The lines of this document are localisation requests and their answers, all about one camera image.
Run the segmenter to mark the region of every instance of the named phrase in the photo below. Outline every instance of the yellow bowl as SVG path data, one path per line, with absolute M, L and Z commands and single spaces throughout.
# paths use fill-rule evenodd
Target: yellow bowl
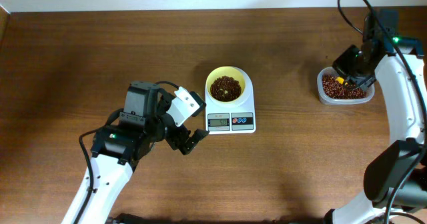
M 223 77 L 223 76 L 233 77 L 236 81 L 239 82 L 239 85 L 242 88 L 242 91 L 240 92 L 240 96 L 239 96 L 239 97 L 241 97 L 243 92 L 245 91 L 245 78 L 244 78 L 243 74 L 234 67 L 218 67 L 217 69 L 213 70 L 209 74 L 209 76 L 207 76 L 206 88 L 207 88 L 207 92 L 209 93 L 209 95 L 212 97 L 211 86 L 214 83 L 214 81 L 220 77 Z M 239 97 L 234 99 L 233 101 L 219 101 L 219 102 L 231 103 L 231 102 L 237 101 L 239 99 Z

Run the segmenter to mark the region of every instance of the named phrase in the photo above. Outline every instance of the clear plastic container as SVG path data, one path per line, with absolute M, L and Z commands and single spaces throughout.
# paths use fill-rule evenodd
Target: clear plastic container
M 334 99 L 330 98 L 325 94 L 325 91 L 323 90 L 322 86 L 322 77 L 324 75 L 331 75 L 333 77 L 338 77 L 338 73 L 334 70 L 332 67 L 327 67 L 320 71 L 318 75 L 318 91 L 319 91 L 319 100 L 323 104 L 327 105 L 354 105 L 354 104 L 362 104 L 370 101 L 372 97 L 375 94 L 375 87 L 374 85 L 371 85 L 368 90 L 366 91 L 366 97 L 365 98 L 359 98 L 359 99 Z

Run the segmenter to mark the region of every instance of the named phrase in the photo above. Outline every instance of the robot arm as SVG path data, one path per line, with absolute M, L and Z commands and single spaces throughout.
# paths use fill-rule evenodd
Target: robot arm
M 189 137 L 190 131 L 183 125 L 190 116 L 196 116 L 205 108 L 203 100 L 183 87 L 179 87 L 175 95 L 153 83 L 131 83 L 125 108 L 113 113 L 93 138 L 90 159 L 93 187 L 90 187 L 87 169 L 62 224 L 104 224 L 139 160 L 151 151 L 151 143 L 166 139 L 173 150 L 179 149 L 187 155 L 207 136 L 208 131 L 197 129 Z M 111 125 L 117 118 L 119 125 Z M 88 191 L 92 191 L 89 201 L 76 222 Z
M 395 12 L 381 10 L 379 17 L 386 24 L 389 35 L 394 37 L 393 41 L 403 50 L 425 100 L 424 55 L 420 42 L 397 35 Z M 391 192 L 415 162 L 424 144 L 422 108 L 411 76 L 377 24 L 372 22 L 372 16 L 365 20 L 364 33 L 369 34 L 364 34 L 362 50 L 351 46 L 334 62 L 334 69 L 346 83 L 362 89 L 379 81 L 386 102 L 390 146 L 366 169 L 364 191 L 347 205 L 330 210 L 324 218 L 325 224 L 382 223 Z M 412 172 L 397 192 L 392 212 L 413 213 L 427 206 L 425 177 L 425 168 Z
M 418 76 L 417 81 L 422 90 L 422 95 L 425 97 L 426 86 L 423 77 L 423 60 L 417 58 L 416 55 L 405 55 L 405 59 L 414 74 Z M 417 143 L 424 143 L 424 124 L 419 100 L 399 57 L 385 56 L 375 69 L 375 77 L 381 85 L 386 102 L 391 147 L 388 149 L 389 151 L 385 151 L 379 156 L 379 158 L 386 158 L 385 161 L 377 161 L 378 158 L 376 159 L 377 162 L 374 161 L 367 168 L 364 180 L 365 190 L 359 193 L 347 205 L 330 211 L 326 215 L 325 223 L 363 224 L 374 219 L 381 220 L 386 209 L 384 202 L 377 203 L 372 200 L 375 200 L 377 196 L 380 197 L 380 200 L 377 201 L 384 200 L 388 188 L 395 186 L 398 178 L 402 176 L 406 170 L 405 168 L 408 168 L 408 165 L 413 162 L 415 157 L 411 156 L 411 158 L 405 160 L 405 163 L 398 163 L 397 160 L 393 160 L 391 156 L 399 157 L 399 155 L 396 156 L 398 152 L 407 153 L 407 149 L 396 149 L 395 147 L 398 146 L 396 142 L 399 140 L 414 139 Z M 414 144 L 408 148 L 417 148 L 417 146 L 417 144 Z M 387 167 L 397 166 L 399 166 L 398 169 L 387 169 Z M 387 175 L 381 176 L 381 172 L 385 172 Z M 405 186 L 405 188 L 410 187 L 411 190 L 408 191 L 407 195 L 404 194 L 405 188 L 400 190 L 401 198 L 399 199 L 398 196 L 395 203 L 401 204 L 401 206 L 392 209 L 392 211 L 402 212 L 409 211 L 410 209 L 415 211 L 416 209 L 425 207 L 427 204 L 427 192 L 422 190 L 422 186 L 415 181 L 408 182 Z M 408 195 L 415 195 L 417 199 L 408 197 Z M 403 210 L 402 206 L 405 205 L 409 205 L 409 207 Z

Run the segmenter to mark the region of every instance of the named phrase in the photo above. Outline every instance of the white scale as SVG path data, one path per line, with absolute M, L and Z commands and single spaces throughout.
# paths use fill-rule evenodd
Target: white scale
M 239 81 L 242 94 L 234 101 L 223 102 L 210 94 L 211 84 L 220 77 L 233 77 Z M 206 80 L 206 130 L 209 134 L 253 133 L 256 130 L 254 88 L 248 74 L 237 67 L 219 67 Z

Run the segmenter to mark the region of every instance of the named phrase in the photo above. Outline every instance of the brown table surface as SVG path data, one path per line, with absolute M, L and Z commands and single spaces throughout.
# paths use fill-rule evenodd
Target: brown table surface
M 427 7 L 398 10 L 401 34 L 427 46 Z M 364 8 L 346 13 L 362 27 Z M 111 216 L 322 217 L 362 191 L 366 166 L 389 142 L 378 84 L 367 104 L 318 100 L 319 71 L 361 42 L 336 8 L 12 13 L 0 50 L 0 223 L 61 222 L 86 168 L 77 138 L 123 107 L 131 81 L 203 95 L 224 65 L 251 77 L 257 131 L 211 135 L 188 156 L 157 144 Z

